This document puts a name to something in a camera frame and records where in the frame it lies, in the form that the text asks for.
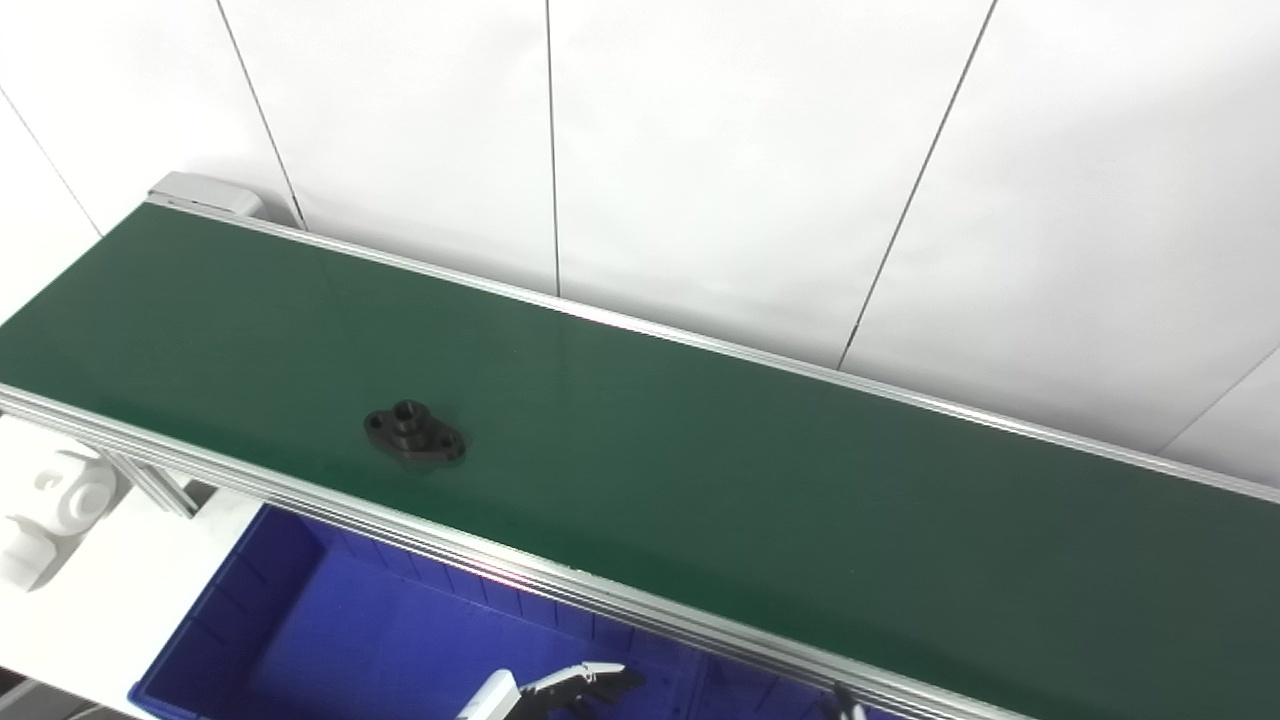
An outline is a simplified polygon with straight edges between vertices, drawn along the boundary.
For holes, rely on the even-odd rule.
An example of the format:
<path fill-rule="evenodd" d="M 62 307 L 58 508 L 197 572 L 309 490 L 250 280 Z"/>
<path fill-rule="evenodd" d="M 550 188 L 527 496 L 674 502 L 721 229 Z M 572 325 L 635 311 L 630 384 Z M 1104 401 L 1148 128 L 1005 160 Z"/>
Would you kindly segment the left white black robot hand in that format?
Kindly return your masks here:
<path fill-rule="evenodd" d="M 457 714 L 458 719 L 552 719 L 567 712 L 595 719 L 596 705 L 617 705 L 645 685 L 645 676 L 623 664 L 586 661 L 518 684 L 509 669 L 490 674 Z"/>

